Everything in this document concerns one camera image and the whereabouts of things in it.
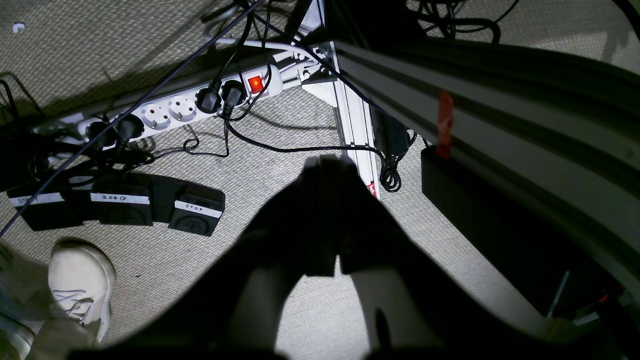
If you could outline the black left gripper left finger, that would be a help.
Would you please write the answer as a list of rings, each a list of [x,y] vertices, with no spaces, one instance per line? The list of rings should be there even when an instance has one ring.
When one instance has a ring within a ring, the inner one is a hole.
[[[128,351],[272,351],[282,310],[300,278],[334,274],[326,231],[329,181],[345,158],[308,158],[174,305],[121,342]]]

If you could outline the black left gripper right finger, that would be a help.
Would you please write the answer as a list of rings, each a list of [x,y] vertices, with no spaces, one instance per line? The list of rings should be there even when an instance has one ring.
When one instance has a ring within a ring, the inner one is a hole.
[[[375,351],[550,350],[480,305],[417,246],[366,189],[352,160],[337,158],[336,169],[348,213],[340,261]]]

